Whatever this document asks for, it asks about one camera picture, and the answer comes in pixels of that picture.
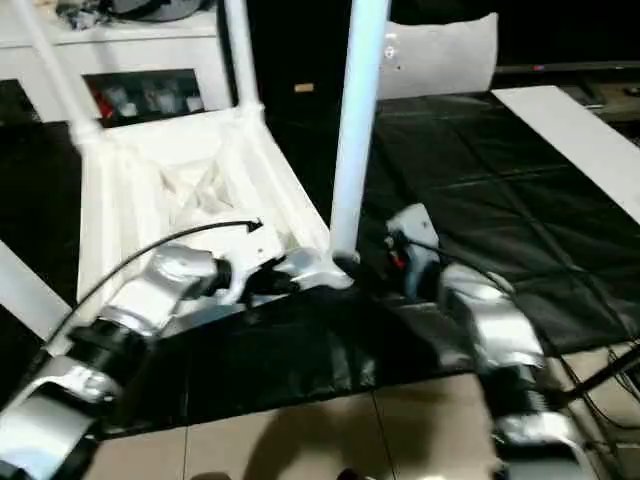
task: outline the black wire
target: black wire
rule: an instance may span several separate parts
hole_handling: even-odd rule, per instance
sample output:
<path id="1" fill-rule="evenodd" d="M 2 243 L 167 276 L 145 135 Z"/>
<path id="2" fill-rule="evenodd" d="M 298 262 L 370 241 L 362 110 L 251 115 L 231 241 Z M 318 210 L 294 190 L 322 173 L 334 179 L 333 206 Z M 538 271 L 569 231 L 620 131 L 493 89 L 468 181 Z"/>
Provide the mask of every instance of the black wire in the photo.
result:
<path id="1" fill-rule="evenodd" d="M 515 290 L 507 290 L 505 288 L 504 285 L 502 285 L 496 277 L 494 277 L 493 275 L 491 275 L 490 272 L 488 272 L 487 270 L 483 269 L 482 267 L 480 267 L 479 265 L 477 265 L 476 263 L 461 257 L 459 255 L 455 255 L 452 254 L 442 248 L 439 247 L 433 247 L 431 245 L 428 245 L 426 243 L 420 242 L 418 240 L 414 240 L 412 238 L 408 238 L 406 237 L 404 234 L 399 234 L 396 235 L 394 237 L 395 240 L 399 240 L 400 242 L 406 242 L 412 245 L 416 245 L 418 247 L 422 247 L 425 250 L 429 250 L 433 253 L 437 253 L 445 258 L 448 258 L 449 260 L 453 260 L 455 262 L 460 263 L 461 265 L 464 265 L 465 267 L 470 268 L 471 270 L 474 270 L 475 272 L 479 273 L 480 275 L 482 275 L 484 278 L 486 278 L 487 280 L 489 280 L 493 285 L 495 285 L 495 287 L 504 295 L 506 295 L 512 302 L 513 304 L 517 307 L 520 308 L 522 310 L 522 308 L 519 305 L 519 302 L 516 298 L 516 292 Z M 567 377 L 569 377 L 569 379 L 571 380 L 571 382 L 573 383 L 574 387 L 577 387 L 581 381 L 580 378 L 578 377 L 578 375 L 575 373 L 575 370 L 573 369 L 573 367 L 571 367 L 571 365 L 569 365 L 569 363 L 564 359 L 564 357 L 562 356 L 562 353 L 560 352 L 560 349 L 557 347 L 557 345 L 551 340 L 551 337 L 547 334 L 546 330 L 544 328 L 542 328 L 540 325 L 537 324 L 537 322 L 534 322 L 532 319 L 529 319 L 536 331 L 536 333 L 539 335 L 539 337 L 542 339 L 542 341 L 547 345 L 548 350 L 550 350 L 550 354 L 552 357 L 555 357 L 558 359 L 558 361 L 560 362 L 560 365 L 562 366 L 562 369 L 565 371 L 565 374 L 567 375 Z M 609 450 L 611 451 L 611 453 L 614 455 L 615 459 L 618 461 L 618 463 L 620 463 L 620 452 L 618 449 L 618 446 L 616 445 L 616 443 L 613 441 L 613 439 L 611 438 L 611 436 L 609 435 L 609 432 L 607 431 L 607 428 L 605 427 L 605 425 L 602 423 L 602 418 L 606 419 L 608 422 L 610 422 L 612 425 L 614 424 L 614 421 L 611 420 L 609 417 L 607 417 L 600 408 L 598 408 L 598 406 L 595 404 L 595 402 L 593 401 L 593 399 L 591 398 L 591 396 L 589 395 L 588 392 L 583 392 L 582 393 L 582 400 L 585 402 L 585 404 L 591 409 L 592 411 L 592 417 L 594 422 L 596 423 L 596 426 L 598 427 L 598 430 L 600 431 L 600 434 L 602 435 L 602 438 L 604 438 L 605 443 L 608 445 Z M 598 415 L 594 415 L 593 412 L 597 412 L 599 415 L 602 416 L 602 418 L 598 417 Z M 621 478 L 623 477 L 621 471 L 619 468 L 616 468 L 617 470 L 617 474 L 618 476 L 620 476 Z"/>
<path id="2" fill-rule="evenodd" d="M 165 243 L 169 243 L 169 242 L 171 242 L 173 240 L 177 240 L 179 238 L 187 237 L 189 235 L 193 235 L 194 233 L 204 232 L 204 231 L 207 231 L 207 230 L 215 230 L 217 228 L 227 228 L 227 227 L 242 227 L 242 226 L 248 227 L 249 231 L 252 231 L 252 230 L 255 230 L 255 229 L 259 228 L 261 226 L 261 224 L 259 222 L 253 222 L 253 221 L 250 221 L 250 220 L 237 220 L 237 221 L 231 221 L 231 222 L 208 223 L 208 224 L 205 224 L 205 225 L 200 225 L 198 227 L 187 228 L 186 230 L 181 230 L 179 232 L 172 233 L 171 235 L 167 235 L 166 237 L 162 237 L 161 239 L 156 240 L 155 242 L 150 243 L 146 247 L 143 247 L 140 250 L 138 250 L 138 251 L 132 253 L 131 255 L 129 255 L 127 258 L 122 260 L 118 265 L 113 267 L 113 269 L 111 269 L 111 271 L 109 273 L 107 273 L 100 280 L 98 280 L 94 284 L 94 286 L 91 287 L 89 289 L 89 291 L 87 293 L 85 293 L 80 298 L 80 300 L 78 300 L 78 303 L 69 311 L 69 313 L 67 313 L 62 318 L 62 320 L 60 321 L 60 323 L 58 324 L 56 329 L 53 331 L 53 333 L 51 334 L 49 339 L 45 342 L 45 344 L 40 348 L 39 352 L 34 357 L 34 360 L 31 362 L 31 367 L 27 370 L 27 375 L 26 376 L 29 377 L 30 373 L 32 373 L 33 370 L 34 370 L 34 367 L 37 368 L 46 359 L 46 355 L 47 355 L 46 347 L 49 346 L 51 344 L 51 342 L 53 341 L 53 339 L 58 336 L 58 334 L 62 331 L 62 329 L 67 324 L 67 322 L 76 314 L 76 312 L 93 295 L 95 295 L 96 292 L 98 290 L 100 290 L 100 288 L 102 288 L 105 283 L 107 283 L 111 278 L 113 278 L 114 275 L 118 274 L 121 270 L 123 270 L 129 264 L 131 264 L 132 262 L 134 262 L 135 260 L 137 260 L 141 256 L 145 255 L 146 253 L 150 252 L 151 250 L 154 250 L 154 249 L 158 248 L 159 246 L 164 245 Z"/>

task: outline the white cabinet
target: white cabinet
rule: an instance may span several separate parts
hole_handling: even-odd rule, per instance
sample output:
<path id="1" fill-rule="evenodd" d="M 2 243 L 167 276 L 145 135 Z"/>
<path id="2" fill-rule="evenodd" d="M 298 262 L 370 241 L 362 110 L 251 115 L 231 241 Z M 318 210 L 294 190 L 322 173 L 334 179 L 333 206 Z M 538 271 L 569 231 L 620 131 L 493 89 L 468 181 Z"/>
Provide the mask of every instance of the white cabinet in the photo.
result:
<path id="1" fill-rule="evenodd" d="M 82 75 L 158 70 L 194 71 L 206 110 L 232 105 L 216 12 L 169 23 L 116 22 L 75 32 L 55 16 L 47 33 L 87 112 L 98 117 Z M 65 120 L 53 86 L 9 0 L 0 0 L 0 80 L 17 79 L 43 122 Z"/>

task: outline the white metal frame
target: white metal frame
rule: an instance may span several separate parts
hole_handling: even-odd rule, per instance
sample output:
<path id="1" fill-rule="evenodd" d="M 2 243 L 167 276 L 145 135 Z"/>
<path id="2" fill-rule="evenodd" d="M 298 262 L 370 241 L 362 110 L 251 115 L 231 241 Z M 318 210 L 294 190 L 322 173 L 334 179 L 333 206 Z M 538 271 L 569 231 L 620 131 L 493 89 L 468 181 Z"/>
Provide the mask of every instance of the white metal frame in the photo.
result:
<path id="1" fill-rule="evenodd" d="M 39 25 L 33 2 L 12 1 L 66 111 L 74 143 L 82 147 L 100 132 L 82 105 L 81 98 L 88 93 L 87 87 L 73 82 L 59 62 Z M 331 224 L 334 253 L 355 255 L 389 2 L 355 0 L 353 6 Z M 256 114 L 261 112 L 262 105 L 256 87 L 246 4 L 233 0 L 227 3 L 227 9 L 239 108 Z M 76 89 L 84 92 L 78 94 Z M 2 243 L 0 265 L 0 285 L 8 286 L 0 302 L 46 339 L 52 329 L 51 318 L 60 318 L 68 311 L 68 305 Z"/>
<path id="2" fill-rule="evenodd" d="M 354 0 L 331 209 L 331 249 L 357 258 L 356 240 L 390 0 Z"/>

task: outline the dark wall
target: dark wall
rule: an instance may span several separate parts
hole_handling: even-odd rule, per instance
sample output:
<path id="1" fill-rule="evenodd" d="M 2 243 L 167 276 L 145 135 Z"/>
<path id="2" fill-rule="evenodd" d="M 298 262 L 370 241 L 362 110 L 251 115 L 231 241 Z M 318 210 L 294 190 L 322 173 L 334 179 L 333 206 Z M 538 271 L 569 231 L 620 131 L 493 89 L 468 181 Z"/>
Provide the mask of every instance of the dark wall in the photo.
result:
<path id="1" fill-rule="evenodd" d="M 499 0 L 502 65 L 640 60 L 640 2 Z"/>

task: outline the white pillow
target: white pillow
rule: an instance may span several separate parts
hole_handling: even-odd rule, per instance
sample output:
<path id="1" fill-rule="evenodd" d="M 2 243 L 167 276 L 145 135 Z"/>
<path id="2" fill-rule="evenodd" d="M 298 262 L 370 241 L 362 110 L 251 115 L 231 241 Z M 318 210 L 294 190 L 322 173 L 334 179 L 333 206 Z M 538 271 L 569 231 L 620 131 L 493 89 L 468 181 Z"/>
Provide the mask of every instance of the white pillow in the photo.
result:
<path id="1" fill-rule="evenodd" d="M 489 89 L 498 54 L 498 15 L 448 25 L 387 22 L 378 98 Z"/>

